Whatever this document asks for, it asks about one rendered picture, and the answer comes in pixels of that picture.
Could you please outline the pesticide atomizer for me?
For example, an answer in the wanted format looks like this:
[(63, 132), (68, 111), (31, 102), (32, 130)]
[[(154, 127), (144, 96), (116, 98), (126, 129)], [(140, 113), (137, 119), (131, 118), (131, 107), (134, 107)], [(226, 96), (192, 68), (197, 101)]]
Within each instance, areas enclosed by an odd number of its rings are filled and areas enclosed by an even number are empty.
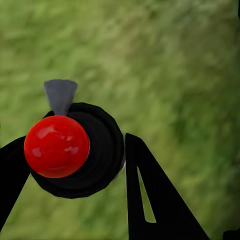
[(32, 126), (24, 141), (31, 175), (56, 197), (92, 196), (125, 167), (123, 133), (101, 107), (72, 103), (75, 82), (53, 79), (42, 86), (52, 110)]

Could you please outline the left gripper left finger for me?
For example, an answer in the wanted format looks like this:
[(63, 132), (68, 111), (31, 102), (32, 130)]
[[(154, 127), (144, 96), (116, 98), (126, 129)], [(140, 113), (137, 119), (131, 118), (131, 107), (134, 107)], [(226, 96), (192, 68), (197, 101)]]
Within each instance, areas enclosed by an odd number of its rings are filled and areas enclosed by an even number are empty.
[(24, 143), (25, 136), (0, 149), (0, 231), (31, 173)]

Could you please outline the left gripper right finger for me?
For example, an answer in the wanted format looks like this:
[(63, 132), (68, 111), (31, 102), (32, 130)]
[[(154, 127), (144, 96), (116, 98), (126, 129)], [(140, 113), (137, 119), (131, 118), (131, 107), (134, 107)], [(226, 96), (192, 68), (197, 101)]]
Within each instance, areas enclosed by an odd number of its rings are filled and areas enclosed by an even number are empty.
[[(211, 240), (145, 142), (125, 135), (129, 240)], [(147, 222), (137, 167), (156, 219)]]

